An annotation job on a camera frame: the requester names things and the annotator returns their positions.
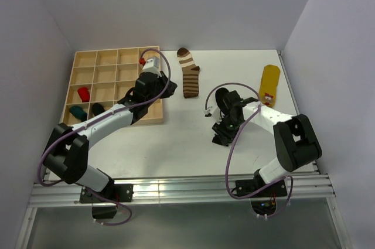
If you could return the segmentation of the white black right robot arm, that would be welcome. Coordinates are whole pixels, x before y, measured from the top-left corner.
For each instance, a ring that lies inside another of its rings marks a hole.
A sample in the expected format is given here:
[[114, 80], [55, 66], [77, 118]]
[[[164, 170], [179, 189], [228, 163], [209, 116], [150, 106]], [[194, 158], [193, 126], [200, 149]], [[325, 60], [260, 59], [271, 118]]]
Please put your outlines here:
[[237, 196], [266, 196], [274, 184], [322, 156], [321, 146], [309, 118], [304, 114], [284, 114], [257, 99], [243, 99], [236, 91], [220, 88], [215, 92], [218, 118], [212, 126], [212, 142], [229, 146], [247, 123], [253, 123], [274, 137], [276, 157], [254, 173], [245, 186], [236, 186]]

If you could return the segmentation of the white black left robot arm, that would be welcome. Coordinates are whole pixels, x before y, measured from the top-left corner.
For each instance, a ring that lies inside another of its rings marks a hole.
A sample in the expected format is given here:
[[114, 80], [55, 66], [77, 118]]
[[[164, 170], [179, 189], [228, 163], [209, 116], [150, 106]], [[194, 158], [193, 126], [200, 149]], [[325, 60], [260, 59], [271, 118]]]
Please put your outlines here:
[[62, 182], [80, 185], [99, 201], [109, 201], [115, 196], [114, 180], [88, 164], [90, 149], [113, 132], [138, 122], [156, 100], [169, 98], [176, 88], [164, 72], [141, 73], [134, 87], [107, 111], [74, 126], [55, 126], [39, 165]]

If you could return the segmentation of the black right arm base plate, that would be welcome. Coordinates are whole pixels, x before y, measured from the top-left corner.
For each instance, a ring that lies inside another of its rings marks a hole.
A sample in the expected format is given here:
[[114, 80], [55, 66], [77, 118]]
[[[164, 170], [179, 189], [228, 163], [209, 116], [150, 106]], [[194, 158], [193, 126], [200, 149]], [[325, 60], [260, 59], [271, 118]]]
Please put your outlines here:
[[[235, 181], [235, 187], [231, 190], [236, 196], [242, 197], [256, 192], [265, 186], [260, 179], [242, 179]], [[279, 180], [272, 185], [267, 185], [262, 191], [256, 193], [253, 197], [276, 198], [286, 197], [288, 195], [285, 180]]]

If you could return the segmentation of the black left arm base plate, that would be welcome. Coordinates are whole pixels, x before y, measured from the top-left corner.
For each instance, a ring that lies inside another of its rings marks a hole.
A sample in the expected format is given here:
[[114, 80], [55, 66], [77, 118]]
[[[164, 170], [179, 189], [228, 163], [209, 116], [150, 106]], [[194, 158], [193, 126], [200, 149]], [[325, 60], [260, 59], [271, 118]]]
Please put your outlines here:
[[129, 183], [115, 184], [109, 193], [101, 192], [99, 195], [104, 197], [98, 198], [97, 196], [90, 193], [87, 189], [82, 189], [79, 202], [85, 203], [104, 203], [107, 200], [114, 202], [132, 202], [134, 185]]

